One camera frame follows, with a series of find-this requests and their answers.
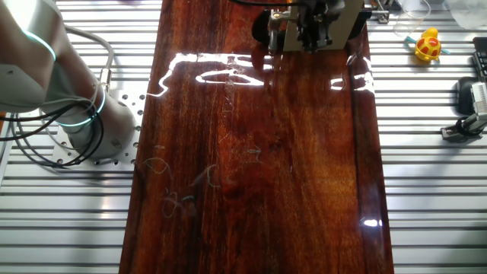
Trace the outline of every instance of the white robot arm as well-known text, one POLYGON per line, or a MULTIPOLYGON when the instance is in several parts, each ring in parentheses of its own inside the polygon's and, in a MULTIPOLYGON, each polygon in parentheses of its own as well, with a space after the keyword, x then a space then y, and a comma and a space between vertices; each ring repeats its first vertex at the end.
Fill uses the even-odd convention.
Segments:
MULTIPOLYGON (((52 0, 0 0, 0 111, 21 113, 40 107, 51 113, 73 101, 90 100, 104 127, 103 141, 91 157, 109 158, 129 144, 135 120, 128 107, 108 94, 108 68, 101 78, 102 82, 96 79, 69 42, 52 0)), ((73 147, 100 134, 96 126, 87 126, 95 122, 81 107, 57 122, 73 147)))

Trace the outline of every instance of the metal base plate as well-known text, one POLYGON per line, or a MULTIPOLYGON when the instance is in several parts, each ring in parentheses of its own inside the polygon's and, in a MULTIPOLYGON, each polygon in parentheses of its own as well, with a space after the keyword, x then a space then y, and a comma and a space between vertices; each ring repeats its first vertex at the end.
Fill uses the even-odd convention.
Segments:
MULTIPOLYGON (((130 91, 127 93, 114 94, 115 91, 110 92, 110 96, 114 98, 119 98, 130 111, 132 111, 135 117, 135 128, 134 136, 132 141, 126 148, 124 148, 119 154, 113 156, 111 159, 104 159, 101 161, 91 161, 86 160, 77 166, 70 167, 69 169, 56 169, 58 172, 70 172, 70 170, 75 170, 76 172, 87 171, 87 172, 114 172, 114 171, 133 171, 135 156, 137 155, 138 147, 138 137, 140 135, 142 127, 142 115, 144 112, 146 92, 135 92, 130 91)), ((68 135, 59 127, 56 139, 61 144, 69 145, 68 135)), ((79 153, 73 150, 63 148, 59 145, 54 147, 53 158, 55 162, 62 161, 63 163, 69 162, 79 156, 79 153)))

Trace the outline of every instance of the plastic container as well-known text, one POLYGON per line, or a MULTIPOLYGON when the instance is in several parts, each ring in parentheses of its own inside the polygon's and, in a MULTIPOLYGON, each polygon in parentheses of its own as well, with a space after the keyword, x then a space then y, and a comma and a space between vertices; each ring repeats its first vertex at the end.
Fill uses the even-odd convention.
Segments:
POLYGON ((431 6, 426 0, 399 0, 398 2, 403 12, 398 16, 393 30, 398 37, 405 39, 430 15, 431 6))

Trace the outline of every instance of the glossy wood surface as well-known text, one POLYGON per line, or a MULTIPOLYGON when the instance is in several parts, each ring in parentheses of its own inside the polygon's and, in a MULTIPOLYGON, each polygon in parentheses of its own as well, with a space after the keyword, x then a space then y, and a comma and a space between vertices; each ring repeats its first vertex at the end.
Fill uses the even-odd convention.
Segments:
POLYGON ((163 2, 120 273, 393 273, 367 36, 271 58, 260 10, 163 2))

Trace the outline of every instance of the black cord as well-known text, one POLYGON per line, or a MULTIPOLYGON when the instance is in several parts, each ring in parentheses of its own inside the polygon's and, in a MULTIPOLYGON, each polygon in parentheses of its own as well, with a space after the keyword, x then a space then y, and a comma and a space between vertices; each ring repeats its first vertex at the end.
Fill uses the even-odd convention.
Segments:
POLYGON ((293 3, 262 3, 262 2, 252 2, 252 1, 244 1, 244 0, 229 0, 230 2, 239 4, 239 5, 249 5, 249 6, 257 6, 257 7, 297 7, 297 6, 306 6, 303 2, 293 2, 293 3))
POLYGON ((0 142, 15 141, 15 140, 23 139, 25 137, 29 137, 29 136, 32 136, 34 134, 37 134, 37 133, 43 131, 46 127, 50 126, 52 123, 54 123, 54 121, 56 121, 56 119, 58 119, 62 114, 64 114, 64 113, 56 114, 53 118, 51 118, 49 121, 47 121, 47 123, 42 125, 39 129, 36 129, 36 130, 29 132, 29 133, 26 133, 24 135, 13 135, 12 137, 0 138, 0 142))
MULTIPOLYGON (((15 142, 17 144, 17 146, 19 147, 19 149, 25 154, 26 157, 28 157, 32 162, 38 164, 38 165, 41 165, 41 166, 44 166, 44 167, 70 167, 70 166, 73 166, 73 165, 77 165, 77 164, 80 164, 82 163, 83 161, 86 161, 89 157, 91 157, 91 155, 93 155, 93 153, 100 147, 101 145, 101 142, 103 141, 103 137, 104 137, 104 126, 103 126, 103 121, 100 117, 100 115, 98 113, 95 113, 94 114, 94 117, 95 119, 98 120, 98 122, 100 123, 100 138, 98 140, 98 143, 94 146, 94 148, 91 150, 90 153, 87 154, 89 148, 90 148, 90 145, 89 144, 92 144, 94 142, 94 139, 95 139, 95 134, 91 134, 91 139, 90 139, 90 142, 88 143, 88 145, 86 146, 86 148, 80 153, 79 156, 77 156, 76 158, 74 158, 73 160, 69 161, 68 163, 65 163, 65 164, 60 164, 60 163, 56 163, 54 161, 51 161, 50 159, 47 159, 45 157, 43 157, 39 152, 37 152, 34 148, 32 148, 32 146, 30 145, 29 141, 27 140, 27 138, 25 138, 25 136, 27 134, 24 134, 24 130, 22 129, 22 125, 20 122, 18 122, 18 128, 19 128, 19 132, 21 133, 21 136, 24 136, 23 138, 19 138, 19 139, 23 139, 25 144, 27 145, 27 147, 37 156, 39 156, 41 159, 43 159, 45 162, 41 162, 41 161, 38 161, 34 158, 32 158, 28 153, 27 151, 24 150, 24 148, 22 148, 22 145, 19 141, 19 139, 15 139, 15 142)), ((12 135, 13 136, 16 136, 16 133, 15 133, 15 128, 13 127, 13 123, 11 123, 11 132, 12 132, 12 135)))
POLYGON ((62 115, 64 113, 68 112, 68 110, 70 110, 71 108, 76 107, 76 106, 83 106, 83 104, 87 104, 87 103, 86 102, 78 102, 78 103, 75 103, 75 104, 70 104, 70 105, 68 105, 66 107, 62 107, 62 108, 60 108, 58 110, 54 110, 53 112, 46 113, 44 115, 36 116, 36 117, 22 117, 22 118, 0 117, 0 120, 1 121, 8 121, 8 122, 31 122, 31 121, 38 121, 40 119, 45 119, 45 118, 48 118, 48 117, 57 115, 59 113, 61 113, 61 115, 62 115))

